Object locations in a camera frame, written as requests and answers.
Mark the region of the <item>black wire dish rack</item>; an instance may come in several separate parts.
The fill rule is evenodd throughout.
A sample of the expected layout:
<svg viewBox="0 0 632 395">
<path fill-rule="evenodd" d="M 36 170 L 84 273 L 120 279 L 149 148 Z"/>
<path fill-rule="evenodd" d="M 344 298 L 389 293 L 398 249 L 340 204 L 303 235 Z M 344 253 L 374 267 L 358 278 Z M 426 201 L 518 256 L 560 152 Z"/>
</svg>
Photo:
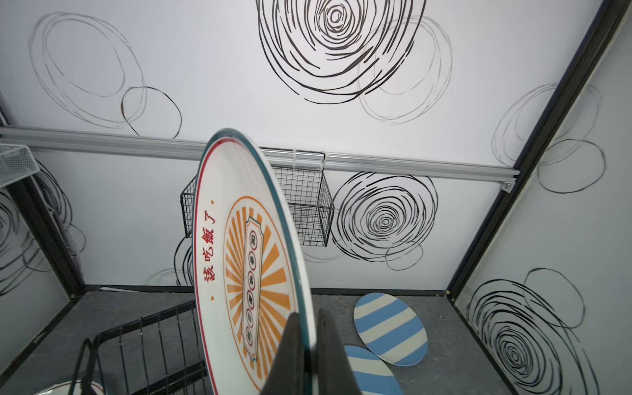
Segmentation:
<svg viewBox="0 0 632 395">
<path fill-rule="evenodd" d="M 86 339 L 72 372 L 82 394 L 214 394 L 196 303 L 187 301 Z"/>
</svg>

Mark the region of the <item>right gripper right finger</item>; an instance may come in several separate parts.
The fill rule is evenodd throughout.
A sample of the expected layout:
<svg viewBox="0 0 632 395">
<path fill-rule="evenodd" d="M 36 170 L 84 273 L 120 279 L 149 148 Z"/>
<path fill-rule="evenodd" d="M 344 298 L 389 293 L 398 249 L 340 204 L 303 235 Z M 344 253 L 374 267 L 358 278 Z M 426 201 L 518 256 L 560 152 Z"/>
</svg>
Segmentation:
<svg viewBox="0 0 632 395">
<path fill-rule="evenodd" d="M 316 375 L 318 394 L 361 394 L 330 311 L 317 314 Z"/>
</svg>

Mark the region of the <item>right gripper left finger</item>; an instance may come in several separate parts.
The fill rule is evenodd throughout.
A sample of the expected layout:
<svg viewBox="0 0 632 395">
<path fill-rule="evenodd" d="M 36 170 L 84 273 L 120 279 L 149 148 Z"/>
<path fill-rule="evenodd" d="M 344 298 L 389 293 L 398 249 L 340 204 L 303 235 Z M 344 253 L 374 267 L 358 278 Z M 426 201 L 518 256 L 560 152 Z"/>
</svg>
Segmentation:
<svg viewBox="0 0 632 395">
<path fill-rule="evenodd" d="M 261 395 L 299 395 L 304 393 L 304 343 L 297 313 L 289 315 L 273 367 Z"/>
</svg>

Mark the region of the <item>orange sunburst plate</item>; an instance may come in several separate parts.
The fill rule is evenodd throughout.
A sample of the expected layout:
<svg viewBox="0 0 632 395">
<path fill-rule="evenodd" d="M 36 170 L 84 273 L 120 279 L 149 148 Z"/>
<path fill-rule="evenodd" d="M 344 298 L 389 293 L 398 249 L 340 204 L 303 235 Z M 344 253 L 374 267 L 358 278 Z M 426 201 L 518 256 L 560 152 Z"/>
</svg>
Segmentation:
<svg viewBox="0 0 632 395">
<path fill-rule="evenodd" d="M 262 150 L 231 128 L 207 143 L 194 188 L 194 287 L 216 394 L 258 394 L 299 319 L 302 362 L 317 342 L 307 270 L 290 207 Z"/>
</svg>

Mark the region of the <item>blue striped plate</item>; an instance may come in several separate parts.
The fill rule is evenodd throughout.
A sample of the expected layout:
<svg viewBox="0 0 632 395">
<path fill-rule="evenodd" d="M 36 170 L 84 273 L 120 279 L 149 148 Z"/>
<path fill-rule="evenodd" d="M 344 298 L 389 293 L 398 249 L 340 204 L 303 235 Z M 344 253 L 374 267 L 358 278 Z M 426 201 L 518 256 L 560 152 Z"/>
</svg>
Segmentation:
<svg viewBox="0 0 632 395">
<path fill-rule="evenodd" d="M 363 394 L 403 395 L 393 372 L 375 354 L 353 345 L 345 345 L 344 351 Z"/>
<path fill-rule="evenodd" d="M 408 367 L 420 363 L 429 349 L 426 328 L 416 312 L 395 296 L 373 292 L 358 299 L 355 330 L 382 361 Z"/>
</svg>

